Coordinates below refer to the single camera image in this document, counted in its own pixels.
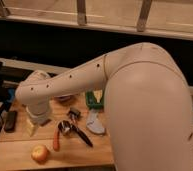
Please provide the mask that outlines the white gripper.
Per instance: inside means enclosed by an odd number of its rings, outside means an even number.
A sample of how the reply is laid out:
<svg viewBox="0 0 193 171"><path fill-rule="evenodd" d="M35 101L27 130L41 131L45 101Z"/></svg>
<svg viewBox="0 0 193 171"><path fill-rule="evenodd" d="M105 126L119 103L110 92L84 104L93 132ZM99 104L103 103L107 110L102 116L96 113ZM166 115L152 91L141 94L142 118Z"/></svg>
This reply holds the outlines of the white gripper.
<svg viewBox="0 0 193 171"><path fill-rule="evenodd" d="M29 136L35 134L38 125L43 125L49 120L52 112L49 106L27 106L26 111L29 117L26 119L26 132Z"/></svg>

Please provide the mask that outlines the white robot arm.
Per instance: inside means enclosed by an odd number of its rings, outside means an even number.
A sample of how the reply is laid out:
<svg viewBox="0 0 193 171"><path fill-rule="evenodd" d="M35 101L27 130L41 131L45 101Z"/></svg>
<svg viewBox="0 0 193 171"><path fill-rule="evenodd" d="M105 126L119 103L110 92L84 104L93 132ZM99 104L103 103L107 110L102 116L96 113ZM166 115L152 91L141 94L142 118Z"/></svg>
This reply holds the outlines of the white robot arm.
<svg viewBox="0 0 193 171"><path fill-rule="evenodd" d="M103 89L117 171L193 171L193 103L187 81L162 47L138 43L53 78L32 73L16 98L32 115L49 99Z"/></svg>

